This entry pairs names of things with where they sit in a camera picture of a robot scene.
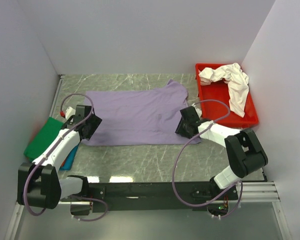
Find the purple t-shirt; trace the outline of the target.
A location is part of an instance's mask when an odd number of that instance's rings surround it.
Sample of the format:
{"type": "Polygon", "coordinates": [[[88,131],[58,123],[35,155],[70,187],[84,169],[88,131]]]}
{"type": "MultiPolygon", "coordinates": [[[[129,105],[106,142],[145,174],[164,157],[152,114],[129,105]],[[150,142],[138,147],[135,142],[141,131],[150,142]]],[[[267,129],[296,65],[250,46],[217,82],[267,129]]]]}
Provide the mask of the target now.
{"type": "Polygon", "coordinates": [[[141,91],[87,91],[101,124],[89,140],[94,147],[184,145],[176,134],[180,110],[188,107],[187,89],[169,80],[164,87],[141,91]]]}

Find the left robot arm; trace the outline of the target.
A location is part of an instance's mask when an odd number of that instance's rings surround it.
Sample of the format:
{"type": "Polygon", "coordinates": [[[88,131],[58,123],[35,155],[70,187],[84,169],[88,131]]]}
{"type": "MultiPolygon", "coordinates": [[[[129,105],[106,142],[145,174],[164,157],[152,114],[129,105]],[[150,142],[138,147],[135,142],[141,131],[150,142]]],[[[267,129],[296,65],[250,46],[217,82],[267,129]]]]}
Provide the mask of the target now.
{"type": "Polygon", "coordinates": [[[33,162],[18,169],[17,202],[28,207],[54,209],[63,198],[73,195],[78,201],[90,195],[87,177],[70,175],[59,179],[58,171],[70,152],[89,140],[101,124],[89,105],[77,105],[49,147],[33,162]]]}

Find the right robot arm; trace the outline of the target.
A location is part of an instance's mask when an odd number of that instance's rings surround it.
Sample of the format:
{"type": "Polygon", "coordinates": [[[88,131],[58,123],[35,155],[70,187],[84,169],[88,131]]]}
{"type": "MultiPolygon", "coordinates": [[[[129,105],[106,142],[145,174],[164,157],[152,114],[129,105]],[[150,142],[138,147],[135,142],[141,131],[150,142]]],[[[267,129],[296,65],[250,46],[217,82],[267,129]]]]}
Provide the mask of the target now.
{"type": "Polygon", "coordinates": [[[226,149],[229,165],[212,178],[209,193],[220,200],[227,187],[268,164],[268,157],[251,128],[235,129],[208,119],[201,119],[196,109],[189,106],[180,110],[181,119],[175,133],[212,141],[226,149]]]}

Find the blue folded t-shirt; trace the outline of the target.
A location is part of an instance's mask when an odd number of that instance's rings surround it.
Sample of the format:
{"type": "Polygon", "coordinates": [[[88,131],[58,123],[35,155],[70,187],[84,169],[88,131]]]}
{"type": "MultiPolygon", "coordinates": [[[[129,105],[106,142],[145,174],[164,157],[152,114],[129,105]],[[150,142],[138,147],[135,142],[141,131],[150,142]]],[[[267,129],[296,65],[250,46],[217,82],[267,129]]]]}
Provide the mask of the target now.
{"type": "Polygon", "coordinates": [[[71,152],[66,157],[66,163],[64,164],[64,166],[62,168],[59,168],[60,171],[69,171],[69,170],[71,170],[71,168],[73,166],[75,156],[76,156],[76,153],[78,151],[78,147],[79,147],[79,145],[75,146],[71,150],[71,152]]]}

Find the green folded t-shirt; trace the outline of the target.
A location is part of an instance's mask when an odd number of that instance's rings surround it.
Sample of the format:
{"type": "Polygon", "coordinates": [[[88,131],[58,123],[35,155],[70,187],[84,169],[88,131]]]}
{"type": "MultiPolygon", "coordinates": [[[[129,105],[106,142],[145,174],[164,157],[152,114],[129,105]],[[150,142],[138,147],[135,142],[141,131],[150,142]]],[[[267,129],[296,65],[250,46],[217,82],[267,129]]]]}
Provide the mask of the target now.
{"type": "Polygon", "coordinates": [[[33,140],[25,148],[24,156],[30,162],[38,158],[58,136],[62,125],[63,123],[61,121],[49,117],[33,140]]]}

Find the white t-shirt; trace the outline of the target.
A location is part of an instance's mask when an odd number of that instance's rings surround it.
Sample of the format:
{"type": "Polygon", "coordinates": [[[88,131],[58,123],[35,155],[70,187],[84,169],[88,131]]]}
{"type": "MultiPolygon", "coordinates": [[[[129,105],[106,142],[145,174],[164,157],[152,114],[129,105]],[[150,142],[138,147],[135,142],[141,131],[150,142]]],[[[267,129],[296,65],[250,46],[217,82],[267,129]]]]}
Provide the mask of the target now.
{"type": "Polygon", "coordinates": [[[250,78],[238,63],[222,65],[216,69],[205,67],[199,71],[198,76],[202,86],[225,80],[228,86],[230,110],[241,118],[245,116],[250,78]]]}

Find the black base beam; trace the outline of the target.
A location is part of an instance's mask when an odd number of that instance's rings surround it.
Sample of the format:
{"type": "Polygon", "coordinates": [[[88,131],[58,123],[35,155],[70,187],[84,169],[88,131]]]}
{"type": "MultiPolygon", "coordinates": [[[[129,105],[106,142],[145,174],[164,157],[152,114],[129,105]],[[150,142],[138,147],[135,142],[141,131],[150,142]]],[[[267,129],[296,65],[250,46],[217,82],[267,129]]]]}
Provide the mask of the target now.
{"type": "MultiPolygon", "coordinates": [[[[205,203],[222,191],[208,181],[176,182],[179,196],[191,204],[205,203]]],[[[87,198],[107,203],[109,211],[182,210],[170,182],[90,183],[87,198]]]]}

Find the aluminium rail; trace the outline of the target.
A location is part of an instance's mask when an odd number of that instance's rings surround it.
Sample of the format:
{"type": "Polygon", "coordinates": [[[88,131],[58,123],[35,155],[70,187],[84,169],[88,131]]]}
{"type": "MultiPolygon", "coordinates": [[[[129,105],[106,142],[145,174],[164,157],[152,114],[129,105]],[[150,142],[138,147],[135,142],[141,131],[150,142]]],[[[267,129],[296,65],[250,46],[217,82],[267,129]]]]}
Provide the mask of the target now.
{"type": "MultiPolygon", "coordinates": [[[[274,182],[244,182],[241,203],[273,203],[280,202],[277,188],[274,182]]],[[[58,205],[84,205],[91,202],[68,197],[60,200],[58,205]]]]}

